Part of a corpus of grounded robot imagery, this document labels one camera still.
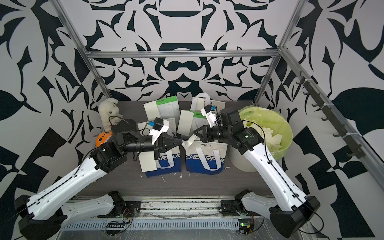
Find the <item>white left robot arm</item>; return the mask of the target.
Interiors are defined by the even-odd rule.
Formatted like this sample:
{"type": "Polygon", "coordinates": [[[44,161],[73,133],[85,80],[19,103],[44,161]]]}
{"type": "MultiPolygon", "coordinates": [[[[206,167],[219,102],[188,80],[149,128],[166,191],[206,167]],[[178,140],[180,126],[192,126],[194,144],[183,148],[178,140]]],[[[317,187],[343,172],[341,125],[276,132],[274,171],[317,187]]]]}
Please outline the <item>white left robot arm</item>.
{"type": "Polygon", "coordinates": [[[143,136],[134,120],[121,120],[112,126],[112,137],[91,150],[90,155],[62,179],[35,195],[17,198],[15,208],[21,216],[18,225],[22,236],[27,240],[47,240],[71,223],[122,214],[127,206],[117,191],[94,200],[78,203],[69,203],[69,200],[123,164],[128,153],[149,152],[159,157],[182,145],[181,139],[168,135],[165,120],[157,118],[150,126],[153,127],[150,134],[143,136]]]}

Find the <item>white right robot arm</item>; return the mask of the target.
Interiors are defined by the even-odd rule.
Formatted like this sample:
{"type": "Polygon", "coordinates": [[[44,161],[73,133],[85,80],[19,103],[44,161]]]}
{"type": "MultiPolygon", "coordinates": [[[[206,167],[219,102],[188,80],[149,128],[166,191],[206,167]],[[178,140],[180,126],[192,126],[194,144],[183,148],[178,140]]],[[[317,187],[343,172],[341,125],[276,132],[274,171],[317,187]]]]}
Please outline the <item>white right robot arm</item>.
{"type": "Polygon", "coordinates": [[[212,105],[201,109],[208,124],[194,131],[204,143],[223,141],[243,155],[261,175],[273,193],[268,199],[250,191],[236,196],[247,212],[253,212],[269,219],[275,229],[285,238],[299,231],[321,206],[314,196],[307,196],[283,171],[267,148],[266,137],[257,130],[245,127],[237,110],[224,109],[220,112],[212,105]]]}

